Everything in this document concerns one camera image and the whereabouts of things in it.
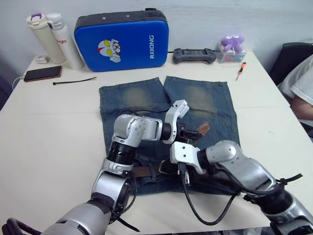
white water bottle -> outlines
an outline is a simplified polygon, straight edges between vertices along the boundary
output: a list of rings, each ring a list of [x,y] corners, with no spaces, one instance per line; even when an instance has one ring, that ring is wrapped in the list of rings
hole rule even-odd
[[[78,70],[84,66],[84,62],[76,48],[76,45],[71,37],[68,27],[64,23],[61,14],[48,14],[46,15],[48,21],[52,26],[52,33],[59,43],[69,65],[72,69]]]
[[[48,53],[52,62],[59,64],[66,60],[63,52],[61,51],[44,14],[38,13],[27,17],[27,26],[38,38],[43,48]]]

smartphone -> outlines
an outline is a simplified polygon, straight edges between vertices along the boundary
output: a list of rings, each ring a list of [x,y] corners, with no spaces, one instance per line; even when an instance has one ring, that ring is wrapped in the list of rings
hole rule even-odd
[[[38,81],[43,79],[50,79],[60,77],[62,66],[55,66],[39,70],[30,70],[26,72],[24,82]]]

purple plush toy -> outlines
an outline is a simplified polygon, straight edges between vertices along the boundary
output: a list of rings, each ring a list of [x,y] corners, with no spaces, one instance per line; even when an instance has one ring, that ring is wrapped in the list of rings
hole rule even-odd
[[[221,40],[221,44],[224,46],[224,51],[229,51],[232,48],[236,52],[242,52],[243,48],[241,47],[241,43],[245,40],[244,37],[239,35],[228,35]]]

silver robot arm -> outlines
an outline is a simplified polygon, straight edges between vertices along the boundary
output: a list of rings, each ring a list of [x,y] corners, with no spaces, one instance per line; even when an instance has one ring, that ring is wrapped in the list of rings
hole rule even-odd
[[[220,141],[200,150],[190,144],[174,142],[170,160],[191,165],[198,174],[204,174],[207,169],[226,173],[247,193],[245,198],[261,208],[276,234],[313,233],[312,215],[261,164],[246,157],[237,143]]]
[[[142,140],[173,143],[176,121],[189,110],[185,100],[176,101],[160,119],[120,115],[114,123],[109,153],[92,187],[91,199],[70,210],[42,235],[103,235],[112,213],[123,212],[129,197],[130,174],[136,148]]]

game controller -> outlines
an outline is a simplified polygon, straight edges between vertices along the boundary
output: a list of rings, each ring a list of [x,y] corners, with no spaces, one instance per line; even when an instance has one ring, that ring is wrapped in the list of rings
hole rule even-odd
[[[196,50],[176,48],[173,52],[173,62],[177,64],[184,60],[205,60],[211,64],[216,60],[216,55],[208,48]]]

